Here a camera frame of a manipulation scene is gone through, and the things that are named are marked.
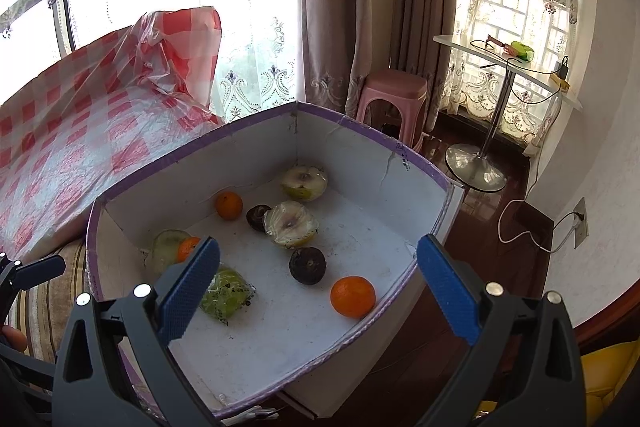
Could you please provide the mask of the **person's left hand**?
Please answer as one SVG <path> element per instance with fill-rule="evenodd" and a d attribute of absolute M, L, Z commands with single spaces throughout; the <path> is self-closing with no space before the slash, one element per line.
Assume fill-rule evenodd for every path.
<path fill-rule="evenodd" d="M 28 347 L 27 337 L 9 325 L 1 326 L 1 342 L 18 352 L 24 352 Z"/>

